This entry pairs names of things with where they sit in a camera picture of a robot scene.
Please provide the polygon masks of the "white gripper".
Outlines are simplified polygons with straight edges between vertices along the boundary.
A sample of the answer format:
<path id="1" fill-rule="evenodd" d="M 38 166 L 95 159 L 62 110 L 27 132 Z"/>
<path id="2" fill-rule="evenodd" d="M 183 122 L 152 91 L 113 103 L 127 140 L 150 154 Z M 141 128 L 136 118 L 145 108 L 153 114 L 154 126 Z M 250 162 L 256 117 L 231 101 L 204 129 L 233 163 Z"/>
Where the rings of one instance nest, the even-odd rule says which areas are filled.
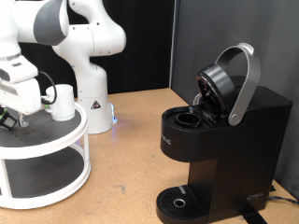
<path id="1" fill-rule="evenodd" d="M 29 121 L 26 115 L 34 114 L 41 107 L 41 95 L 37 80 L 31 78 L 19 83 L 0 80 L 0 105 L 19 112 L 20 126 L 27 127 Z"/>

